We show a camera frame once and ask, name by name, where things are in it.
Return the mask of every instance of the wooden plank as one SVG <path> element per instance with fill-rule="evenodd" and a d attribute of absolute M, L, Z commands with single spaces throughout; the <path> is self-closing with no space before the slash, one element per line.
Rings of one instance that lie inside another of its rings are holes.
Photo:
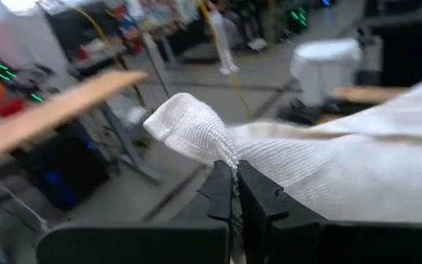
<path fill-rule="evenodd" d="M 330 122 L 330 121 L 333 121 L 333 120 L 337 120 L 338 118 L 342 118 L 342 117 L 344 117 L 344 116 L 342 116 L 340 114 L 323 114 L 320 117 L 319 121 L 317 121 L 316 125 L 321 125 L 323 123 Z"/>
<path fill-rule="evenodd" d="M 0 154 L 18 147 L 30 138 L 72 120 L 126 88 L 147 77 L 142 71 L 114 71 L 53 96 L 46 102 L 0 121 Z"/>
<path fill-rule="evenodd" d="M 354 103 L 384 103 L 387 100 L 396 98 L 397 96 L 408 91 L 409 88 L 395 87 L 350 87 L 336 88 L 334 90 L 335 98 L 348 100 Z"/>

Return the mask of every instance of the green light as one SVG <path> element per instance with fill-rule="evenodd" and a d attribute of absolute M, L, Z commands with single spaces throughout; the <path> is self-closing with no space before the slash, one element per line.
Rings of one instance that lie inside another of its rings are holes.
<path fill-rule="evenodd" d="M 9 74 L 10 76 L 14 77 L 14 78 L 17 77 L 17 75 L 15 75 L 14 73 L 10 73 L 7 70 L 6 70 L 6 73 Z"/>
<path fill-rule="evenodd" d="M 8 68 L 0 63 L 0 67 L 7 70 Z"/>
<path fill-rule="evenodd" d="M 6 81 L 11 81 L 11 79 L 10 78 L 8 78 L 8 77 L 6 77 L 6 76 L 4 76 L 4 75 L 2 75 L 2 74 L 0 74 L 0 77 L 1 78 L 3 78 L 4 80 L 6 80 Z"/>
<path fill-rule="evenodd" d="M 43 101 L 43 99 L 40 96 L 34 95 L 34 94 L 30 94 L 30 96 L 32 96 L 35 100 L 41 102 Z"/>
<path fill-rule="evenodd" d="M 299 17 L 297 16 L 297 14 L 294 11 L 291 12 L 291 15 L 295 20 L 299 20 Z"/>

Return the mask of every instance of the gray floor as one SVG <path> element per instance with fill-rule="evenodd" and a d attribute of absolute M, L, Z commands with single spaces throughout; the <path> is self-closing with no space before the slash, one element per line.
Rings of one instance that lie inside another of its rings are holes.
<path fill-rule="evenodd" d="M 274 117 L 282 103 L 300 95 L 287 90 L 291 79 L 289 63 L 294 47 L 298 43 L 337 37 L 339 32 L 360 17 L 362 1 L 340 0 L 330 10 L 314 11 L 310 17 L 310 29 L 297 36 L 293 44 L 277 45 L 274 49 L 260 55 L 236 59 L 240 67 L 238 79 L 243 96 L 259 117 Z M 141 60 L 130 62 L 133 68 L 152 68 Z M 216 65 L 184 66 L 169 72 L 169 89 L 172 92 L 189 92 L 208 103 L 226 122 L 245 122 L 248 116 L 238 96 L 230 89 L 229 80 L 224 78 Z M 141 85 L 149 107 L 157 108 L 166 97 L 153 76 Z M 158 185 L 128 168 L 122 168 L 119 175 L 99 188 L 88 201 L 69 213 L 73 221 L 141 221 L 145 217 L 153 221 L 170 219 L 193 197 L 196 189 L 203 183 L 205 172 L 198 172 L 178 195 L 171 199 L 161 210 L 152 215 L 163 199 L 199 166 L 164 145 L 157 143 L 148 149 L 145 158 L 151 166 L 160 170 L 165 178 Z M 34 242 L 38 235 L 20 228 L 13 241 L 15 263 L 36 263 Z"/>

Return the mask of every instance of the white cloth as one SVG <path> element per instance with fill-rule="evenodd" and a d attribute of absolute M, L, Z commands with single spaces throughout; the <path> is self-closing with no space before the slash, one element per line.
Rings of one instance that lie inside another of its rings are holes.
<path fill-rule="evenodd" d="M 223 18 L 219 11 L 211 11 L 210 20 L 218 38 L 217 41 L 219 41 L 219 46 L 216 47 L 218 48 L 219 59 L 221 60 L 221 68 L 219 70 L 225 75 L 230 74 L 230 72 L 235 73 L 239 68 L 232 60 L 229 41 L 227 40 L 227 34 L 229 33 L 227 29 L 230 29 L 229 26 L 234 24 L 229 19 Z"/>
<path fill-rule="evenodd" d="M 237 24 L 232 20 L 232 16 L 233 15 L 231 13 L 227 13 L 222 18 L 222 27 L 225 31 L 226 42 L 228 43 L 230 49 L 233 49 L 243 44 L 243 39 L 239 34 L 239 28 L 237 27 Z M 208 24 L 206 24 L 204 27 L 204 33 L 206 35 L 212 36 L 212 32 Z"/>
<path fill-rule="evenodd" d="M 275 122 L 226 127 L 189 94 L 144 126 L 187 157 L 247 160 L 328 219 L 422 221 L 422 83 L 384 105 L 313 128 Z"/>

